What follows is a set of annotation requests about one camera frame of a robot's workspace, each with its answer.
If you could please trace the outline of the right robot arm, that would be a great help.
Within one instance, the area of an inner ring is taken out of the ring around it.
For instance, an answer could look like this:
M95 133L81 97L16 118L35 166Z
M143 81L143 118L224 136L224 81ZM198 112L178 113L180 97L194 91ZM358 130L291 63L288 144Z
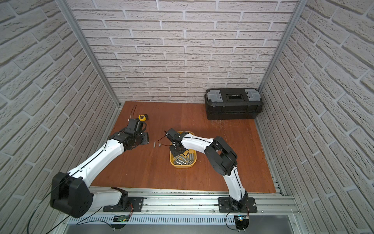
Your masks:
M173 156L183 154L187 150L205 154L213 169L222 175L226 182L232 209L238 211L243 208L248 193L239 177L237 154L222 137L203 138L188 132L178 133L172 128L165 136L171 142L169 149Z

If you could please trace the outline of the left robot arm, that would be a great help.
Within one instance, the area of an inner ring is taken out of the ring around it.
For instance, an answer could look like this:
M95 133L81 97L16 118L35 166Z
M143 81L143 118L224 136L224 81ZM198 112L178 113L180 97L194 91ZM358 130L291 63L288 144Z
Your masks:
M146 128L144 121L130 119L127 127L109 136L104 145L83 163L67 173L57 173L52 179L50 206L74 218L82 217L96 208L105 212L132 211L127 191L111 187L93 192L90 186L122 153L149 144Z

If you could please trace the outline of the yellow plastic storage box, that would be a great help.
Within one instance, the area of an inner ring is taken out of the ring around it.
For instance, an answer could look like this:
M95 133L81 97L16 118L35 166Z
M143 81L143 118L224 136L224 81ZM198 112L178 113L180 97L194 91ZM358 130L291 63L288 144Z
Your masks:
M176 155L176 153L180 152L180 148L178 146L174 146L171 137L175 136L176 134L179 134L181 136L185 136L187 134L190 134L192 136L195 136L193 132L184 132L184 131L175 131L174 129L169 129L167 131L168 134L171 134L171 136L168 136L167 138L170 140L170 155L169 160L170 163L176 167L176 168L191 168L195 162L197 161L197 152L192 149L187 149L181 154Z

